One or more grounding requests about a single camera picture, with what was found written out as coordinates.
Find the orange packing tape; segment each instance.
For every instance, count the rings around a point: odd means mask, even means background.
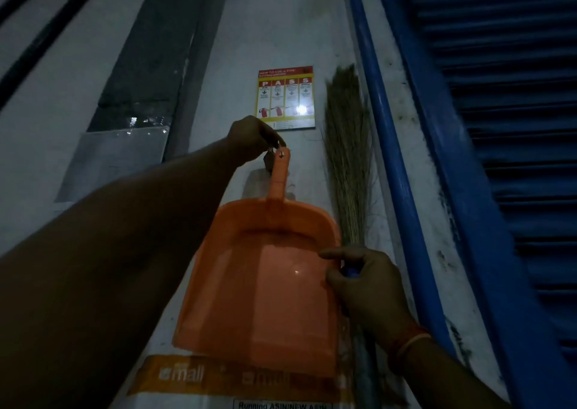
[[[352,403],[351,380],[283,373],[202,356],[152,355],[138,370],[128,395],[139,392],[236,398]]]

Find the hand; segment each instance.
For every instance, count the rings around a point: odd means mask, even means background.
[[[399,270],[384,252],[362,246],[322,250],[325,259],[364,263],[358,278],[345,278],[334,267],[327,270],[327,282],[349,309],[351,318],[371,332],[385,350],[415,320],[408,310]]]
[[[274,129],[253,115],[235,121],[226,139],[235,150],[240,164],[254,160],[269,147],[286,146],[285,141]]]

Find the dustpan handle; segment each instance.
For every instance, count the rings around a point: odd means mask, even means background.
[[[287,175],[289,174],[290,150],[288,147],[281,147],[276,150],[275,165],[272,168],[270,187],[267,199],[274,201],[285,200],[285,189],[287,185]]]

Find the wristband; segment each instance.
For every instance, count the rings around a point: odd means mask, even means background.
[[[408,327],[401,335],[393,341],[387,351],[387,363],[391,372],[400,376],[400,363],[408,349],[420,339],[432,339],[430,333],[423,327],[415,324]]]

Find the straw broom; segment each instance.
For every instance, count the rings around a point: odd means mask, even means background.
[[[371,121],[354,65],[338,68],[327,82],[324,145],[333,203],[343,245],[364,244],[371,185]],[[347,276],[355,276],[349,268]],[[350,322],[353,381],[358,409],[380,409],[381,390],[373,338]],[[383,398],[390,400],[388,386]]]

